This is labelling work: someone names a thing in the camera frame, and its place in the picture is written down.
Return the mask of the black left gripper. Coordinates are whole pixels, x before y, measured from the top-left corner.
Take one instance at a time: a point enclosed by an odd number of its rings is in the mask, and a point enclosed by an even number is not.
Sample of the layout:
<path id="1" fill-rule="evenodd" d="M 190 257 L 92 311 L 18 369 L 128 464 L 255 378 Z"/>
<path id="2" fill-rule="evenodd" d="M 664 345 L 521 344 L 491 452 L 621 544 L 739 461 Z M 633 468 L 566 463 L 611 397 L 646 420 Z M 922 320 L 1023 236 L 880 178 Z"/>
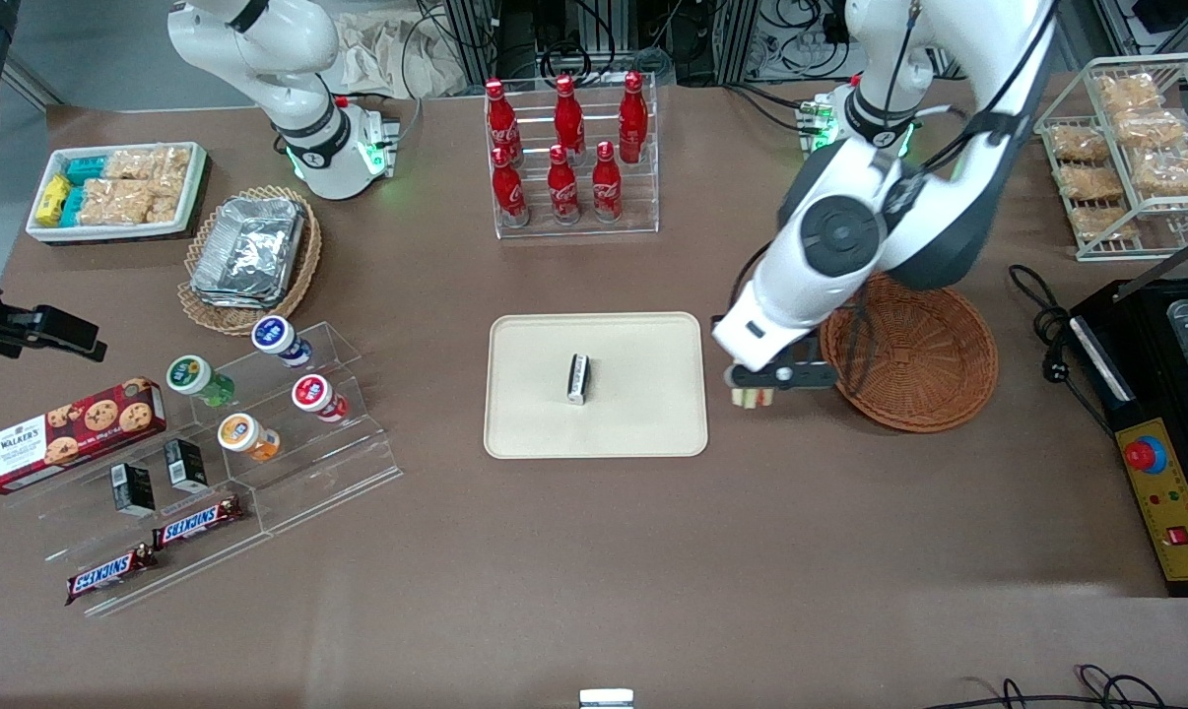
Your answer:
<path id="1" fill-rule="evenodd" d="M 742 395 L 747 390 L 832 390 L 838 369 L 824 359 L 819 337 L 805 337 L 779 352 L 762 371 L 742 363 L 726 369 L 726 385 Z"/>

